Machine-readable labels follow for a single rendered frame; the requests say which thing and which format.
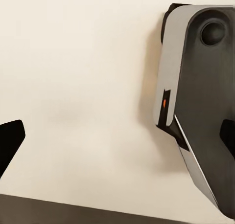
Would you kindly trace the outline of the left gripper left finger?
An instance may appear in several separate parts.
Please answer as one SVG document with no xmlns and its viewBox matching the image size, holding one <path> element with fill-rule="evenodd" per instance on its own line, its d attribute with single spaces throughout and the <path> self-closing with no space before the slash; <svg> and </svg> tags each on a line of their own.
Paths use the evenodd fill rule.
<svg viewBox="0 0 235 224">
<path fill-rule="evenodd" d="M 25 130 L 20 119 L 0 125 L 0 178 L 24 139 Z"/>
</svg>

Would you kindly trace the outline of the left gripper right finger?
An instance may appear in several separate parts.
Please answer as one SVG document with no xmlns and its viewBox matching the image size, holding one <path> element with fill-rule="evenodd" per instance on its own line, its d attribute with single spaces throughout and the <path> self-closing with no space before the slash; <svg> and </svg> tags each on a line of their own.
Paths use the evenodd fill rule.
<svg viewBox="0 0 235 224">
<path fill-rule="evenodd" d="M 219 136 L 235 159 L 235 121 L 223 120 Z"/>
</svg>

